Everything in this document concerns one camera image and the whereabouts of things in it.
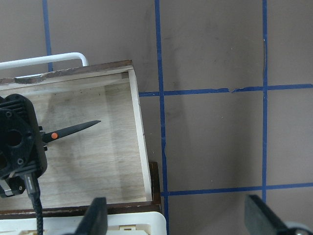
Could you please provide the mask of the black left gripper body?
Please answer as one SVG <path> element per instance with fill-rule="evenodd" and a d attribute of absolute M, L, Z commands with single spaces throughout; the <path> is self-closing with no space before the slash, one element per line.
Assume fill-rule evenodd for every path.
<path fill-rule="evenodd" d="M 0 195 L 39 190 L 47 169 L 45 148 L 32 102 L 23 95 L 0 99 Z"/>

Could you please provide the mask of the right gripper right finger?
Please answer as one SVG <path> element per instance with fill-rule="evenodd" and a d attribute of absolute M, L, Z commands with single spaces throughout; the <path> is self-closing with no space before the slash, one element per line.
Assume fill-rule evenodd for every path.
<path fill-rule="evenodd" d="M 258 195 L 245 198 L 245 226 L 250 235 L 311 235 L 313 231 L 297 222 L 283 222 Z"/>

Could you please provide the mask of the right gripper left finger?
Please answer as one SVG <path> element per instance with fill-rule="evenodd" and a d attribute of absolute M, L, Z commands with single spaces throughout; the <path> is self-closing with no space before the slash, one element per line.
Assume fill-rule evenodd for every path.
<path fill-rule="evenodd" d="M 108 211 L 105 197 L 93 199 L 74 235 L 105 235 L 108 230 Z"/>

